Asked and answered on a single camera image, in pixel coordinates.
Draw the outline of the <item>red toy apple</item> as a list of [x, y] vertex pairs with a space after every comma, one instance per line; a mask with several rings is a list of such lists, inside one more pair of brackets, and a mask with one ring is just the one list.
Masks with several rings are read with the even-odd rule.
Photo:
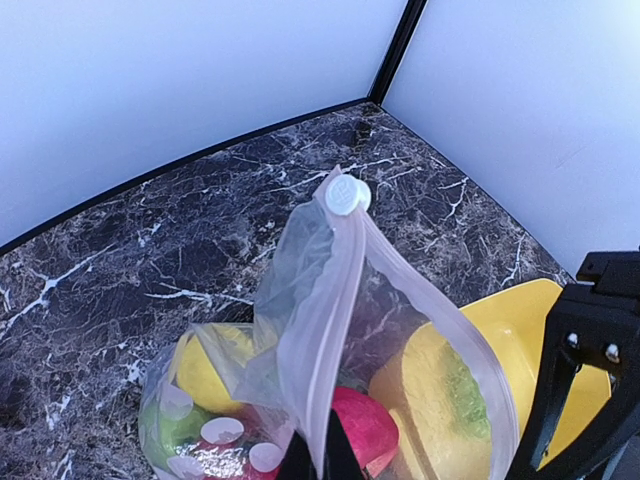
[[227, 444], [200, 440], [189, 452], [205, 479], [275, 479], [284, 451], [272, 442], [239, 439]]

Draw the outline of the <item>yellow plastic basket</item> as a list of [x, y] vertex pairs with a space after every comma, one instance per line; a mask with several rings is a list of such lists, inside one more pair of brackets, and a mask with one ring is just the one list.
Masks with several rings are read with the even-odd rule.
[[[545, 318], [561, 290], [549, 279], [536, 279], [462, 309], [499, 359], [521, 427], [526, 425], [532, 408]], [[452, 428], [443, 360], [453, 355], [458, 356], [432, 325], [425, 324], [371, 379], [370, 396], [387, 408], [400, 435], [398, 453], [383, 478], [488, 477], [491, 438], [474, 440]]]

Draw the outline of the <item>orange toy carrot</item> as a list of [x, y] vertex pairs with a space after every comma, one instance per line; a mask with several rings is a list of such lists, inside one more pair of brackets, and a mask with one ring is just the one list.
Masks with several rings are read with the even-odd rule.
[[369, 479], [376, 479], [391, 464], [394, 457], [398, 453], [398, 447], [395, 446], [385, 453], [373, 459], [364, 467], [364, 472]]

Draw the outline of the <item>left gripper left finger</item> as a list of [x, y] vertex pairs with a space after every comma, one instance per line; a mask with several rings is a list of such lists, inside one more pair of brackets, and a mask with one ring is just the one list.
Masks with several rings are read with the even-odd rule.
[[298, 432], [295, 432], [279, 466], [276, 480], [317, 479], [307, 443]]

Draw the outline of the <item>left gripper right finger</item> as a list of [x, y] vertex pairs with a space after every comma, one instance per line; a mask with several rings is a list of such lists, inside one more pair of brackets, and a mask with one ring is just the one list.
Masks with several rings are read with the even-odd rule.
[[363, 471], [337, 414], [331, 414], [329, 417], [323, 479], [363, 479]]

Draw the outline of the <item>yellow toy apple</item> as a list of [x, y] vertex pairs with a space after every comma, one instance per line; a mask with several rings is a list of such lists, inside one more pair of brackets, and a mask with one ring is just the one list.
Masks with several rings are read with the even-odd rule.
[[232, 415], [243, 408], [242, 403], [231, 399], [218, 371], [192, 331], [180, 337], [170, 372], [176, 385], [190, 395], [197, 406], [210, 413]]

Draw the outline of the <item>clear zip top bag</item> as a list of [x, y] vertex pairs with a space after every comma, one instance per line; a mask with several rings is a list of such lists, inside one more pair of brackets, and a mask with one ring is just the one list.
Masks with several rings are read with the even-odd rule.
[[[213, 414], [200, 441], [272, 442], [284, 455], [295, 432], [306, 441], [318, 479], [334, 391], [369, 397], [378, 370], [425, 324], [469, 368], [491, 425], [489, 475], [507, 475], [520, 427], [506, 374], [481, 332], [391, 245], [369, 215], [369, 187], [333, 170], [313, 198], [289, 217], [255, 295], [248, 323], [203, 323], [192, 331], [218, 371], [236, 414]], [[147, 373], [141, 408], [157, 402], [180, 420], [197, 406], [170, 372], [177, 343]], [[189, 452], [167, 459], [160, 479], [205, 479]]]

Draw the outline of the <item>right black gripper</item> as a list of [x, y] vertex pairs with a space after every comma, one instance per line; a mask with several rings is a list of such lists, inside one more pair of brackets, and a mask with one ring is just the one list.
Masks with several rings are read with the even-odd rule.
[[591, 252], [546, 319], [538, 380], [509, 479], [588, 477], [619, 449], [613, 399], [553, 460], [542, 465], [578, 370], [617, 379], [639, 363], [639, 253]]

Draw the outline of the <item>green toy cucumber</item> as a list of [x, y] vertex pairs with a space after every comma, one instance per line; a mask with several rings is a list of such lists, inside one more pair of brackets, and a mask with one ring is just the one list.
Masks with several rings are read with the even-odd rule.
[[456, 355], [443, 360], [444, 387], [452, 408], [452, 428], [465, 437], [489, 441], [486, 403], [466, 364]]

